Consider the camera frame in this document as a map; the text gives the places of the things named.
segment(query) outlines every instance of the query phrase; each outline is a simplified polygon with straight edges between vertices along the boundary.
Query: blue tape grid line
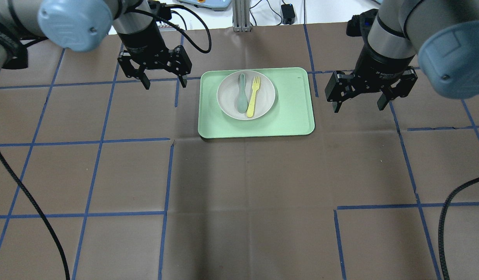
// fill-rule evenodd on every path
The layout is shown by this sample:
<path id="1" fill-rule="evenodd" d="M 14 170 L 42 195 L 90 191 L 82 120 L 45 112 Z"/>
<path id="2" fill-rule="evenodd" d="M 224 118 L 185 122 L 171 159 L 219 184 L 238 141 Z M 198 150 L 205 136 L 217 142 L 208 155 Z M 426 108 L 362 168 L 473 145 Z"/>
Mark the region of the blue tape grid line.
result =
<path id="1" fill-rule="evenodd" d="M 473 126 L 474 133 L 476 134 L 476 137 L 478 138 L 478 141 L 479 141 L 479 131 L 478 131 L 478 128 L 476 127 L 476 124 L 474 123 L 474 119 L 471 115 L 471 112 L 469 112 L 469 108 L 467 107 L 467 104 L 464 101 L 464 99 L 461 100 L 461 102 L 462 102 L 462 106 L 464 106 L 464 109 L 466 110 L 467 117 L 469 118 L 469 121 L 471 122 L 471 126 Z"/>
<path id="2" fill-rule="evenodd" d="M 397 115 L 395 113 L 395 109 L 393 107 L 393 103 L 390 102 L 390 110 L 393 115 L 393 119 L 395 121 L 395 126 L 397 128 L 397 133 L 400 138 L 400 145 L 402 146 L 402 152 L 404 154 L 404 159 L 407 165 L 407 170 L 409 172 L 409 177 L 411 180 L 412 184 L 412 189 L 414 190 L 414 195 L 416 196 L 416 202 L 417 202 L 417 208 L 419 210 L 419 215 L 421 216 L 421 222 L 423 224 L 423 229 L 426 235 L 426 242 L 428 243 L 428 248 L 430 250 L 430 255 L 431 259 L 433 261 L 433 267 L 435 268 L 435 274 L 437 275 L 437 280 L 442 280 L 442 277 L 440 276 L 440 270 L 438 269 L 438 263 L 437 263 L 437 257 L 435 256 L 435 251 L 433 250 L 433 245 L 431 243 L 431 238 L 430 238 L 430 232 L 428 231 L 428 226 L 426 225 L 426 219 L 424 217 L 424 212 L 423 212 L 423 207 L 421 206 L 421 199 L 419 199 L 419 195 L 416 193 L 416 181 L 414 180 L 414 175 L 412 174 L 412 168 L 411 164 L 409 161 L 409 156 L 407 155 L 407 149 L 404 144 L 404 138 L 402 136 L 402 133 L 400 132 L 400 126 L 398 123 Z"/>
<path id="3" fill-rule="evenodd" d="M 165 208 L 163 213 L 162 237 L 160 240 L 160 257 L 158 259 L 158 280 L 162 280 L 163 252 L 165 248 L 165 233 L 167 232 L 167 211 L 169 210 L 170 179 L 172 177 L 172 162 L 174 161 L 174 144 L 170 146 L 169 167 L 167 171 L 167 190 L 165 193 Z"/>
<path id="4" fill-rule="evenodd" d="M 201 77 L 188 77 L 188 80 L 199 80 Z M 150 82 L 169 82 L 169 81 L 179 81 L 177 78 L 159 78 L 159 79 L 150 79 Z M 126 81 L 115 81 L 116 84 L 126 84 L 126 83 L 140 83 L 139 80 L 126 80 Z M 92 86 L 92 85 L 107 85 L 113 84 L 113 82 L 85 82 L 85 83 L 71 83 L 71 84 L 55 84 L 53 87 L 71 87 L 71 86 Z M 33 85 L 33 86 L 7 86 L 0 87 L 0 90 L 8 89 L 30 89 L 30 88 L 48 88 L 51 85 Z"/>
<path id="5" fill-rule="evenodd" d="M 125 142 L 154 142 L 168 141 L 170 138 L 134 138 L 134 139 L 115 139 L 103 140 L 103 143 L 125 143 Z M 65 146 L 65 145 L 88 145 L 99 144 L 100 141 L 74 141 L 74 142 L 44 142 L 44 143 L 8 143 L 0 144 L 0 147 L 29 147 L 29 146 Z"/>
<path id="6" fill-rule="evenodd" d="M 335 71 L 307 71 L 308 74 L 332 74 Z"/>
<path id="7" fill-rule="evenodd" d="M 122 51 L 123 48 L 124 48 L 124 46 L 121 44 L 120 51 Z M 79 238 L 79 244 L 77 245 L 77 253 L 75 255 L 74 269 L 73 269 L 73 272 L 72 272 L 72 280 L 75 280 L 75 277 L 77 275 L 77 268 L 78 268 L 78 265 L 79 265 L 79 257 L 80 257 L 80 253 L 81 253 L 81 250 L 82 250 L 82 242 L 83 242 L 83 239 L 84 239 L 84 233 L 85 233 L 85 230 L 86 230 L 86 222 L 87 222 L 87 218 L 88 218 L 89 207 L 91 205 L 91 198 L 92 198 L 92 195 L 93 195 L 94 183 L 96 181 L 96 174 L 98 172 L 98 165 L 100 163 L 101 149 L 103 148 L 103 141 L 105 139 L 105 132 L 106 132 L 106 129 L 107 129 L 107 124 L 108 124 L 108 116 L 110 115 L 110 106 L 112 105 L 112 99 L 113 99 L 114 90 L 115 90 L 115 81 L 117 81 L 118 72 L 119 72 L 119 64 L 117 62 L 117 65 L 115 66 L 115 74 L 114 74 L 114 77 L 113 77 L 113 80 L 112 80 L 112 88 L 110 89 L 110 97 L 108 98 L 108 105 L 107 105 L 107 110 L 106 110 L 106 113 L 105 113 L 105 121 L 103 123 L 103 129 L 101 130 L 101 138 L 100 138 L 100 141 L 99 141 L 98 153 L 96 155 L 96 162 L 94 164 L 93 177 L 91 179 L 91 186 L 89 187 L 89 194 L 88 194 L 88 197 L 87 197 L 86 209 L 84 211 L 84 218 L 82 220 L 82 228 L 81 228 L 81 234 L 80 234 L 80 238 Z"/>
<path id="8" fill-rule="evenodd" d="M 442 207 L 443 203 L 422 203 L 421 207 Z M 479 201 L 470 202 L 451 202 L 451 207 L 479 206 Z M 337 210 L 363 210 L 363 209 L 398 209 L 398 208 L 416 208 L 418 204 L 384 204 L 384 205 L 346 205 L 338 206 Z M 165 211 L 138 211 L 138 212 L 99 212 L 88 213 L 88 217 L 119 217 L 119 216 L 148 216 L 164 215 Z M 84 213 L 59 213 L 46 214 L 47 218 L 76 218 L 83 217 Z M 39 218 L 38 214 L 20 214 L 20 215 L 0 215 L 0 219 L 34 219 Z"/>
<path id="9" fill-rule="evenodd" d="M 184 44 L 184 35 L 181 34 L 181 46 Z M 181 82 L 179 79 L 176 80 L 176 95 L 174 99 L 174 108 L 177 108 L 177 105 L 179 103 L 179 87 L 180 87 Z"/>
<path id="10" fill-rule="evenodd" d="M 121 216 L 155 216 L 163 215 L 164 211 L 137 211 L 137 212 L 100 212 L 88 213 L 88 217 L 121 217 Z M 46 214 L 46 218 L 77 218 L 84 217 L 84 213 Z M 21 215 L 0 215 L 0 219 L 35 219 L 40 218 L 38 214 Z"/>
<path id="11" fill-rule="evenodd" d="M 410 128 L 407 131 L 435 131 L 435 130 L 472 130 L 479 129 L 479 126 L 463 126 L 456 128 L 455 126 L 440 126 L 438 128 Z"/>
<path id="12" fill-rule="evenodd" d="M 307 31 L 307 25 L 303 25 L 303 30 L 305 32 L 305 40 L 307 41 L 307 49 L 309 50 L 309 60 L 310 60 L 310 73 L 312 75 L 312 82 L 314 83 L 314 93 L 317 98 L 319 98 L 319 91 L 317 89 L 316 81 L 316 71 L 314 70 L 314 58 L 312 57 L 312 48 L 310 46 L 309 32 Z"/>
<path id="13" fill-rule="evenodd" d="M 58 70 L 60 69 L 60 64 L 61 64 L 61 61 L 63 60 L 63 55 L 64 54 L 65 54 L 65 49 L 63 49 L 62 52 L 61 52 L 60 59 L 58 59 L 58 64 L 56 65 L 55 73 L 53 75 L 53 79 L 51 80 L 51 84 L 49 85 L 49 90 L 48 90 L 48 94 L 46 96 L 46 101 L 44 103 L 44 106 L 42 107 L 41 115 L 39 117 L 39 121 L 37 122 L 37 126 L 35 128 L 34 137 L 32 139 L 32 145 L 28 149 L 27 157 L 26 157 L 25 163 L 23 164 L 23 169 L 22 169 L 22 172 L 21 172 L 21 175 L 20 175 L 20 180 L 23 180 L 23 177 L 25 175 L 27 165 L 28 165 L 28 162 L 30 160 L 30 155 L 32 154 L 33 144 L 35 143 L 35 140 L 37 139 L 37 134 L 39 133 L 39 128 L 41 126 L 42 119 L 44 117 L 44 112 L 46 111 L 46 106 L 48 105 L 49 96 L 51 95 L 51 91 L 53 90 L 53 84 L 56 80 L 56 76 L 58 75 Z M 17 202 L 17 197 L 19 195 L 19 190 L 20 190 L 20 187 L 17 186 L 17 189 L 15 190 L 15 194 L 13 196 L 12 204 L 11 204 L 10 209 L 8 211 L 8 216 L 10 216 L 12 214 L 13 208 L 15 206 L 15 202 Z M 3 227 L 3 230 L 1 231 L 0 250 L 1 250 L 1 245 L 3 244 L 3 239 L 5 238 L 6 230 L 8 229 L 8 224 L 9 223 L 10 223 L 10 218 L 6 218 L 5 225 Z"/>
<path id="14" fill-rule="evenodd" d="M 339 234 L 338 214 L 336 210 L 334 210 L 333 212 L 334 212 L 334 229 L 336 230 L 336 241 L 338 244 L 339 264 L 341 267 L 341 278 L 343 280 L 346 280 L 345 261 L 343 258 L 343 248 L 341 246 L 341 236 Z"/>

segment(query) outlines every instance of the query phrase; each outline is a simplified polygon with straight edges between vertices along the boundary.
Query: blue joint cap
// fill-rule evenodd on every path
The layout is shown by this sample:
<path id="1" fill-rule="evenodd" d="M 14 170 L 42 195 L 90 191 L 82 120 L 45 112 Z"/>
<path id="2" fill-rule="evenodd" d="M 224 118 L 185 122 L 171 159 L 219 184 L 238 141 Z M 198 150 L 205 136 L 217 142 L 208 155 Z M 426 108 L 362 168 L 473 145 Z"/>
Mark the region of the blue joint cap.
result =
<path id="1" fill-rule="evenodd" d="M 73 51 L 91 51 L 108 34 L 113 15 L 103 0 L 44 0 L 37 14 L 42 32 Z"/>
<path id="2" fill-rule="evenodd" d="M 434 34 L 419 50 L 419 66 L 444 97 L 479 95 L 479 21 L 459 23 Z"/>

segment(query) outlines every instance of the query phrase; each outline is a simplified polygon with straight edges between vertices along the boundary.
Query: black cable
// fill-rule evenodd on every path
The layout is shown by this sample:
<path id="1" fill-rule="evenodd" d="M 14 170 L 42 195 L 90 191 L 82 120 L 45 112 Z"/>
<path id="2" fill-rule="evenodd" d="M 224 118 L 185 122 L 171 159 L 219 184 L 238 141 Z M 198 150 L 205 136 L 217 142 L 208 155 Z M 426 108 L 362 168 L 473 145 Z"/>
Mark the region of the black cable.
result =
<path id="1" fill-rule="evenodd" d="M 197 49 L 200 53 L 210 53 L 210 51 L 212 49 L 212 38 L 210 36 L 210 30 L 208 29 L 208 26 L 206 25 L 206 23 L 200 18 L 200 16 L 198 16 L 195 12 L 193 12 L 192 10 L 190 10 L 187 7 L 184 7 L 182 5 L 167 5 L 167 7 L 171 7 L 171 8 L 173 7 L 173 8 L 176 8 L 176 9 L 184 9 L 184 10 L 190 12 L 191 14 L 193 14 L 203 24 L 203 26 L 205 27 L 205 30 L 207 32 L 207 37 L 208 37 L 208 40 L 209 40 L 209 46 L 208 46 L 207 50 L 204 50 L 204 49 L 200 48 L 197 44 L 195 44 L 195 42 L 188 36 L 188 34 L 186 34 L 186 32 L 184 32 L 184 30 L 182 30 L 182 28 L 179 28 L 174 23 L 171 23 L 170 21 L 168 21 L 168 20 L 166 20 L 166 19 L 164 19 L 160 16 L 156 16 L 155 14 L 152 14 L 150 12 L 143 11 L 143 10 L 138 10 L 138 9 L 128 10 L 128 11 L 126 11 L 126 13 L 127 12 L 135 12 L 136 14 L 144 14 L 145 16 L 151 16 L 152 18 L 156 19 L 157 21 L 163 21 L 164 23 L 167 23 L 171 27 L 174 27 L 179 33 L 181 33 L 184 36 L 184 38 L 186 38 L 189 41 L 189 43 L 193 47 L 195 47 L 195 49 Z"/>
<path id="2" fill-rule="evenodd" d="M 119 4 L 119 8 L 117 9 L 117 13 L 114 16 L 114 19 L 119 18 L 119 16 L 122 14 L 122 8 L 124 7 L 124 3 L 122 3 L 122 0 L 117 0 L 117 3 Z"/>
<path id="3" fill-rule="evenodd" d="M 28 48 L 28 47 L 33 46 L 33 45 L 35 45 L 35 44 L 37 44 L 37 43 L 40 43 L 40 42 L 42 42 L 42 41 L 46 41 L 47 39 L 48 39 L 48 37 L 41 37 L 41 38 L 36 39 L 36 40 L 34 40 L 34 41 L 30 41 L 29 43 L 26 43 L 26 44 L 23 45 L 23 46 L 26 47 L 26 48 Z"/>
<path id="4" fill-rule="evenodd" d="M 303 24 L 307 24 L 307 2 L 303 0 Z"/>
<path id="5" fill-rule="evenodd" d="M 445 261 L 445 251 L 444 251 L 444 227 L 445 227 L 445 217 L 447 215 L 447 209 L 451 204 L 452 199 L 456 194 L 458 194 L 463 189 L 479 183 L 479 177 L 471 180 L 467 183 L 458 186 L 452 193 L 449 194 L 447 199 L 444 202 L 444 206 L 442 207 L 442 212 L 440 213 L 440 221 L 438 223 L 438 255 L 440 257 L 440 266 L 442 267 L 442 274 L 444 275 L 444 280 L 450 280 L 449 271 L 447 270 L 447 264 Z"/>
<path id="6" fill-rule="evenodd" d="M 24 186 L 24 184 L 21 182 L 21 180 L 19 179 L 19 177 L 17 177 L 17 174 L 15 174 L 15 172 L 13 172 L 12 167 L 10 167 L 10 165 L 8 164 L 8 162 L 6 161 L 6 159 L 3 157 L 3 155 L 1 154 L 1 151 L 0 151 L 0 161 L 1 161 L 1 163 L 3 164 L 3 166 L 6 168 L 6 170 L 8 171 L 8 173 L 12 176 L 12 178 L 14 179 L 14 181 L 18 184 L 18 186 L 19 186 L 20 189 L 23 191 L 23 193 L 26 195 L 26 197 L 28 198 L 28 200 L 30 200 L 30 202 L 31 202 L 32 205 L 34 206 L 34 209 L 37 211 L 37 213 L 38 213 L 39 216 L 41 217 L 42 221 L 44 222 L 44 224 L 45 224 L 46 227 L 48 228 L 48 231 L 49 231 L 49 233 L 51 234 L 51 237 L 53 237 L 53 241 L 54 241 L 55 244 L 56 244 L 56 248 L 58 248 L 58 251 L 60 252 L 61 262 L 63 263 L 63 269 L 65 269 L 65 279 L 66 279 L 66 280 L 70 280 L 70 271 L 68 270 L 67 258 L 65 257 L 65 252 L 63 251 L 63 247 L 61 246 L 60 240 L 58 239 L 58 236 L 56 235 L 55 231 L 53 230 L 53 227 L 52 227 L 51 224 L 49 223 L 48 219 L 47 219 L 46 216 L 44 215 L 44 213 L 43 213 L 43 211 L 41 210 L 41 208 L 39 207 L 39 205 L 37 205 L 37 202 L 36 202 L 35 199 L 32 197 L 32 195 L 30 194 L 30 192 L 27 190 L 27 188 L 26 188 L 26 187 Z"/>
<path id="7" fill-rule="evenodd" d="M 252 13 L 251 10 L 250 10 L 250 15 L 251 15 L 252 18 L 253 18 L 253 21 L 254 21 L 254 23 L 255 23 L 255 26 L 257 26 L 257 20 L 256 20 L 255 17 L 253 16 L 253 13 Z"/>
<path id="8" fill-rule="evenodd" d="M 259 0 L 259 1 L 257 2 L 257 4 L 255 4 L 255 5 L 253 5 L 252 7 L 250 7 L 250 9 L 253 9 L 254 7 L 257 7 L 257 5 L 260 4 L 260 2 L 262 2 L 262 0 Z"/>
<path id="9" fill-rule="evenodd" d="M 181 19 L 182 19 L 182 22 L 184 23 L 184 30 L 188 30 L 188 27 L 186 26 L 186 21 L 184 21 L 184 18 L 181 16 L 181 14 L 179 14 L 177 11 L 170 11 L 171 14 L 177 14 Z"/>
<path id="10" fill-rule="evenodd" d="M 273 8 L 271 7 L 271 5 L 270 5 L 269 0 L 266 0 L 266 1 L 267 1 L 267 3 L 269 4 L 269 8 L 271 9 L 271 11 L 273 11 L 275 14 L 277 14 L 277 16 L 279 16 L 279 18 L 281 18 L 281 21 L 280 21 L 278 24 L 276 24 L 276 25 L 282 24 L 282 23 L 283 23 L 283 17 L 282 17 L 280 14 L 276 13 L 276 11 L 274 11 L 274 9 L 273 9 Z"/>

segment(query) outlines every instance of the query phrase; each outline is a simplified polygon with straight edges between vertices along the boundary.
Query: white plate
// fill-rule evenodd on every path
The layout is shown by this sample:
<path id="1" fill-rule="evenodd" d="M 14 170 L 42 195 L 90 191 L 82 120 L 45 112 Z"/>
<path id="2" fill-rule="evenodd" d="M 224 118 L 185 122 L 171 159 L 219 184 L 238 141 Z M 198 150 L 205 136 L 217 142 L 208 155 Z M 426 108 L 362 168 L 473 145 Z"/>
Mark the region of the white plate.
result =
<path id="1" fill-rule="evenodd" d="M 247 117 L 246 113 L 238 112 L 236 107 L 238 97 L 240 96 L 240 85 L 238 83 L 238 76 L 245 74 L 245 93 L 250 102 L 252 96 L 252 83 L 255 76 L 260 76 L 260 88 L 257 91 L 257 98 L 255 99 L 255 111 L 253 117 Z M 276 99 L 276 90 L 272 82 L 261 73 L 252 70 L 241 70 L 234 72 L 224 78 L 217 89 L 217 102 L 222 111 L 229 117 L 240 119 L 242 121 L 249 121 L 257 119 L 265 115 L 274 104 Z"/>

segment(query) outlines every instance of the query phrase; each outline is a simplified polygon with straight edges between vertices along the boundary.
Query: gray spoon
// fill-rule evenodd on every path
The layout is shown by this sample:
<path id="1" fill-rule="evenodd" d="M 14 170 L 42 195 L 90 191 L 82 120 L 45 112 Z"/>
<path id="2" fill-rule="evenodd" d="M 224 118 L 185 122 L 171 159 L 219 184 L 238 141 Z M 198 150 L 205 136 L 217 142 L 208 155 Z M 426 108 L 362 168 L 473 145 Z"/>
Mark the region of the gray spoon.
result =
<path id="1" fill-rule="evenodd" d="M 239 96 L 238 96 L 238 104 L 236 108 L 238 112 L 245 113 L 248 109 L 248 98 L 246 97 L 245 93 L 245 74 L 241 73 L 238 76 L 238 85 L 239 85 Z"/>

